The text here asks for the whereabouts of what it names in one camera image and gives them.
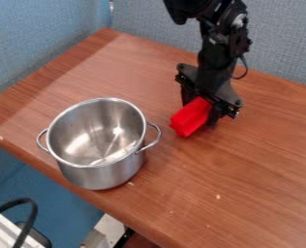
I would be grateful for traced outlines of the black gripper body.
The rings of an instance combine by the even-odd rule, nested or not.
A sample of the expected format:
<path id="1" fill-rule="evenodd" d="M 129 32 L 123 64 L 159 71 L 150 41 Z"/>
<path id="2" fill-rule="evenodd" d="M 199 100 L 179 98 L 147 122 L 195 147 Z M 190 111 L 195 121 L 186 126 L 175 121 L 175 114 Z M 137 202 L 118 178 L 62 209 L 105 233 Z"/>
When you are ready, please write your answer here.
<path id="1" fill-rule="evenodd" d="M 243 105 L 231 84 L 237 62 L 226 48 L 207 48 L 198 54 L 198 66 L 179 63 L 175 76 L 179 84 L 190 85 L 211 105 L 225 103 L 225 116 L 231 118 L 238 117 Z"/>

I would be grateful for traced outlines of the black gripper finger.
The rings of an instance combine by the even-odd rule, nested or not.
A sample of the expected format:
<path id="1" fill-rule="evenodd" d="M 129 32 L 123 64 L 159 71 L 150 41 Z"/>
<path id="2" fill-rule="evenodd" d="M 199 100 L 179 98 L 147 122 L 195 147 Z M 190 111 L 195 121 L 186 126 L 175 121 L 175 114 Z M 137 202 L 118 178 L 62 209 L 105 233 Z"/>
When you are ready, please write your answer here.
<path id="1" fill-rule="evenodd" d="M 211 106 L 211 110 L 209 111 L 209 115 L 206 119 L 207 126 L 217 125 L 219 119 L 223 118 L 226 115 L 226 108 L 227 108 L 227 105 L 225 103 L 215 103 Z"/>
<path id="2" fill-rule="evenodd" d="M 190 85 L 182 84 L 181 85 L 181 92 L 182 92 L 182 103 L 187 105 L 197 97 L 201 96 L 201 93 L 190 87 Z"/>

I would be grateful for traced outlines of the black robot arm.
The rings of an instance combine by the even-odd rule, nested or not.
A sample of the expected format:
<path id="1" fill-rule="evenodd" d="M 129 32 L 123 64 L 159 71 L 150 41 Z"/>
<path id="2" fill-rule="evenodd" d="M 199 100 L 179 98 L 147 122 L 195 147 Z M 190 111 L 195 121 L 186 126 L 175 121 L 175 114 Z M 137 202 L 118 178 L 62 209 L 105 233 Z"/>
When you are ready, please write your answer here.
<path id="1" fill-rule="evenodd" d="M 246 65 L 243 55 L 250 51 L 247 37 L 247 6 L 242 0 L 163 0 L 173 21 L 185 25 L 195 18 L 199 23 L 202 47 L 198 65 L 179 63 L 175 80 L 182 85 L 183 105 L 202 97 L 213 105 L 205 124 L 214 126 L 229 115 L 235 118 L 243 101 L 231 82 L 238 60 Z"/>

